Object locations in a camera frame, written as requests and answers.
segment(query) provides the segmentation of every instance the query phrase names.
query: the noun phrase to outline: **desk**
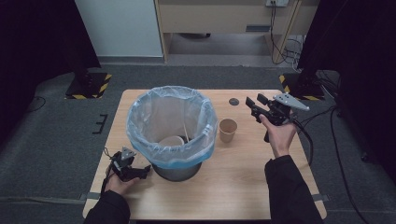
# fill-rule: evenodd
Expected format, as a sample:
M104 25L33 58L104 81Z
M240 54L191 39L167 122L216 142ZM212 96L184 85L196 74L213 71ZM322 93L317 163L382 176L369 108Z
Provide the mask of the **desk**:
M172 34L244 34L249 25L271 27L272 8L265 0L155 0L163 57L167 61ZM282 52L290 35L306 35L319 0L289 0L277 7L273 27L274 40ZM269 30L263 33L272 43ZM282 60L277 49L275 62Z
M126 116L131 104L144 90L128 90L121 97L106 147L112 155L122 146L131 147L125 133ZM126 196L135 220L257 220L270 219L268 187L264 164L272 159L270 145L262 139L265 127L250 116L245 105L246 97L256 99L261 92L268 98L280 91L249 90L201 90L216 110L219 120L235 119L238 130L229 144L217 135L211 158L204 161L199 172L189 180L171 182L158 176L153 170L148 178L139 181ZM229 104L236 98L240 104ZM312 194L318 194L314 177L308 166L300 139L296 135L291 143L290 155L300 169ZM133 167L143 168L149 162L137 152ZM102 155L92 182L91 192L100 192L109 159ZM96 200L88 199L83 216L94 207ZM316 202L322 218L326 210L322 201Z

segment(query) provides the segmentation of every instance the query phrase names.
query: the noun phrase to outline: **power outlet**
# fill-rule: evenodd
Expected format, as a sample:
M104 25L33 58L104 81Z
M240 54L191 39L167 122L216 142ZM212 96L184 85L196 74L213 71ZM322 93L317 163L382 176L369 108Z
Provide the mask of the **power outlet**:
M265 3L265 5L267 7L273 7L274 4L277 7L286 7L289 3L289 0L267 0L267 2Z

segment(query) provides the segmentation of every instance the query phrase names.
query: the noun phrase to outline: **forearm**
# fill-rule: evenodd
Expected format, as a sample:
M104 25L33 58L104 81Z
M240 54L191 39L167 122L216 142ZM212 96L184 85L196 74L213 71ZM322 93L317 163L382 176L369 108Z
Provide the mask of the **forearm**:
M323 223L291 156L270 160L265 165L272 223Z
M128 223L131 212L122 196L114 191L103 194L96 206L88 213L84 224L91 223Z

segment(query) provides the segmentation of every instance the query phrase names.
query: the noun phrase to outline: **wall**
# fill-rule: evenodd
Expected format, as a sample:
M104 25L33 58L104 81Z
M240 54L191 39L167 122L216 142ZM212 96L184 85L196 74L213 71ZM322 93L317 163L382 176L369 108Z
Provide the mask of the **wall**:
M153 0L76 0L98 57L162 57Z

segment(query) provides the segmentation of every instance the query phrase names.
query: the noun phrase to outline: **trash bag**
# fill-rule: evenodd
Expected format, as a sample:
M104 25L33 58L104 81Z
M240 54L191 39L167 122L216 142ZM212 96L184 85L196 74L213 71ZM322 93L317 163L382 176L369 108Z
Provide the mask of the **trash bag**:
M154 88L131 105L126 132L134 149L163 169L189 168L210 158L218 119L210 100L197 90L180 86ZM182 146L159 144L169 136L186 140Z

